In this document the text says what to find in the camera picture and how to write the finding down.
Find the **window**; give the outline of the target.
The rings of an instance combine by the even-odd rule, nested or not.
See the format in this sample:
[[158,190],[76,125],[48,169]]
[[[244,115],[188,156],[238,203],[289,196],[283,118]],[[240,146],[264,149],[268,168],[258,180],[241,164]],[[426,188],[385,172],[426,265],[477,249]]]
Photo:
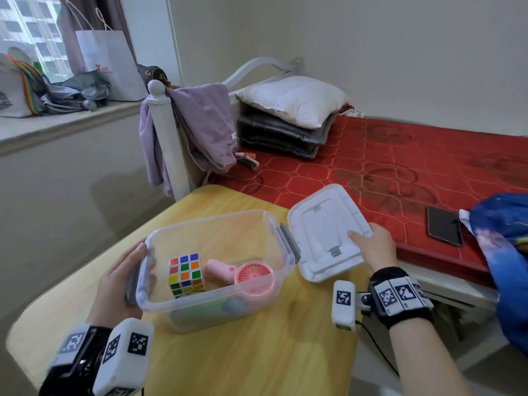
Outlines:
[[51,82],[73,76],[59,17],[62,0],[0,0],[0,49],[16,46]]

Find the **blue patterned cloth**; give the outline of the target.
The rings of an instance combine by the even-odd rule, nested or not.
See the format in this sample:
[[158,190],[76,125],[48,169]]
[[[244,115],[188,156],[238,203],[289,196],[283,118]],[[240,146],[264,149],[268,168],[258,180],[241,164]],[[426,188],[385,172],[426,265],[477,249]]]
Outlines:
[[458,217],[476,238],[498,290],[503,335],[528,357],[528,194],[499,193]]

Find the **clear plastic storage box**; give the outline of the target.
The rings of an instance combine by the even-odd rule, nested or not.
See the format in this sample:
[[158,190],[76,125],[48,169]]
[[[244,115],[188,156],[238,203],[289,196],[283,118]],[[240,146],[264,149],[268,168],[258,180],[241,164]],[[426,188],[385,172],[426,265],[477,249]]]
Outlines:
[[[287,226],[279,225],[274,216],[264,210],[251,210],[194,219],[156,229],[146,239],[148,254],[127,280],[126,299],[144,313],[161,316],[176,333],[188,333],[223,324],[269,308],[279,297],[281,287],[299,260],[293,250]],[[168,285],[168,261],[191,253],[200,255],[206,292],[191,293],[175,299]],[[248,261],[261,261],[274,273],[273,290],[251,298],[243,289],[259,280],[226,285],[205,273],[210,259],[240,266]],[[246,303],[243,316],[220,320],[211,326],[181,330],[171,320],[171,312],[214,299],[239,298]]]

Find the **person's right forearm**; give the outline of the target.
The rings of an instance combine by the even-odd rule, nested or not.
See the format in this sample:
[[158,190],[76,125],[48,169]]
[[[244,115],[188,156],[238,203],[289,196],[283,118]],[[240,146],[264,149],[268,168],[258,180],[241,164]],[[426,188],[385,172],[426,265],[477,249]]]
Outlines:
[[476,396],[430,321],[401,321],[389,335],[404,396]]

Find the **person's left hand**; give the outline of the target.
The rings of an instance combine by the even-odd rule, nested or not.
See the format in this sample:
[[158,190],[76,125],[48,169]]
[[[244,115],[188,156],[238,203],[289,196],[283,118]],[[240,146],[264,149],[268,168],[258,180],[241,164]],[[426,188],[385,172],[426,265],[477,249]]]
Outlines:
[[142,319],[140,307],[126,299],[129,274],[135,266],[122,266],[122,255],[102,275],[86,323],[113,329],[128,318]]

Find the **green toy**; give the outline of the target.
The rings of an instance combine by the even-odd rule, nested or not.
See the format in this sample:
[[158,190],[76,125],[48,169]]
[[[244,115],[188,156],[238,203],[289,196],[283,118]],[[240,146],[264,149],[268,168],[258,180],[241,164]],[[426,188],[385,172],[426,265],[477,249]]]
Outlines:
[[186,331],[211,326],[231,317],[231,314],[224,309],[224,304],[224,299],[205,301],[173,310],[170,319],[176,327]]

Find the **pink handheld fan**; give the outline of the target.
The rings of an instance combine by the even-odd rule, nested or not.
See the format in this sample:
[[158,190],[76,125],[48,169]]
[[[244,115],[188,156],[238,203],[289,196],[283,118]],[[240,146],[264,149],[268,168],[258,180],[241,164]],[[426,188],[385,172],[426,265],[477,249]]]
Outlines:
[[251,298],[261,297],[274,288],[273,269],[261,261],[248,261],[240,266],[229,265],[219,260],[210,259],[205,264],[205,273],[226,285],[237,285],[247,281],[259,280],[251,287],[243,289],[243,293]]

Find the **brown handbag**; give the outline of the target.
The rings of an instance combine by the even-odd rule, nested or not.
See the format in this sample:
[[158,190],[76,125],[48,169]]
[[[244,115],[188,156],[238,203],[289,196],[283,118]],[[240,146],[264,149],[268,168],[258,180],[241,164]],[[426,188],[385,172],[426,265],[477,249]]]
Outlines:
[[136,64],[136,66],[147,90],[149,82],[153,79],[162,82],[166,88],[171,88],[171,82],[168,80],[166,73],[158,66],[144,66],[141,64]]

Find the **white plastic box lid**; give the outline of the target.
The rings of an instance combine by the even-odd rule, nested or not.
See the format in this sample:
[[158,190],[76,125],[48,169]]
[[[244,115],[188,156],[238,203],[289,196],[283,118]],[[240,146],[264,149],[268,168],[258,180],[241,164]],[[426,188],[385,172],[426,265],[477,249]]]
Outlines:
[[371,237],[373,232],[359,207],[339,184],[327,185],[295,204],[288,226],[300,250],[302,276],[320,283],[365,262],[359,246],[348,237],[353,231]]

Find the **colourful puzzle cube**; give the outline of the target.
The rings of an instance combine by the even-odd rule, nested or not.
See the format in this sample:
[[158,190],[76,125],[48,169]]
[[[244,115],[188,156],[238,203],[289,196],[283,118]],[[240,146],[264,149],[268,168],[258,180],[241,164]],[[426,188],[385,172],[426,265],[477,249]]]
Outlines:
[[175,299],[206,292],[200,255],[191,253],[168,261],[168,285]]

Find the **grey crumpled bag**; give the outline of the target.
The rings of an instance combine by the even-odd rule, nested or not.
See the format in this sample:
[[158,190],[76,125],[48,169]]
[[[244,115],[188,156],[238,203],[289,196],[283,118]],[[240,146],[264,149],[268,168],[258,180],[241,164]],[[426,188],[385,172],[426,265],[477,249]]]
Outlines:
[[62,82],[43,76],[44,93],[40,96],[43,114],[93,112],[107,104],[111,84],[97,70],[83,72]]

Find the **white pillow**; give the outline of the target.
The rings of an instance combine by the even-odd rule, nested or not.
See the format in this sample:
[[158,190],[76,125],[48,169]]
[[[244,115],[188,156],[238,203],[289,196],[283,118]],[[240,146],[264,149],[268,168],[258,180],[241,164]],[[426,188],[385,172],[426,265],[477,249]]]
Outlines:
[[248,106],[309,130],[320,128],[330,115],[351,105],[349,96],[338,87],[300,75],[248,86],[235,96]]

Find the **stack of grey cushions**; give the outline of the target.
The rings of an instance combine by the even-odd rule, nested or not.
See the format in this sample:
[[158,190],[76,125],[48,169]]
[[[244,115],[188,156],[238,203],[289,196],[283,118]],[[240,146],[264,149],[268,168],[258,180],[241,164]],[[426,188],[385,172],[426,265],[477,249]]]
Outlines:
[[239,138],[246,147],[290,153],[304,159],[314,159],[328,139],[337,113],[329,115],[321,127],[305,129],[256,108],[241,103],[237,119]]

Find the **white bed frame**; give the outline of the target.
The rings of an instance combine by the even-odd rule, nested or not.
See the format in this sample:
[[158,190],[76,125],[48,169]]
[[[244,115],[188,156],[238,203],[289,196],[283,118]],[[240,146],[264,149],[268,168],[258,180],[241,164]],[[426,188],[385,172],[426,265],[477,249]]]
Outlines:
[[[171,182],[175,200],[205,186],[211,174],[202,168],[189,151],[189,141],[174,113],[164,121],[153,117],[160,154],[167,167],[165,183]],[[455,359],[463,370],[500,351],[508,344],[493,314],[498,291],[487,269],[462,258],[454,260],[415,247],[398,246],[404,269],[415,275],[432,299],[449,307],[452,326],[459,344],[452,346]]]

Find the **dark curtain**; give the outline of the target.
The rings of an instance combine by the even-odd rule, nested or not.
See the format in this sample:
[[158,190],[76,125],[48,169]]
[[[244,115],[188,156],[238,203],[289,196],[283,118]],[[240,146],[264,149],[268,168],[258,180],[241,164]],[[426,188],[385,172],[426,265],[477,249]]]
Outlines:
[[123,32],[136,62],[120,0],[60,0],[60,2],[61,8],[56,24],[62,36],[70,70],[73,74],[87,70],[75,32],[88,30],[90,26],[96,30],[105,29],[104,23],[96,14],[96,8],[100,10],[102,18],[110,28]]

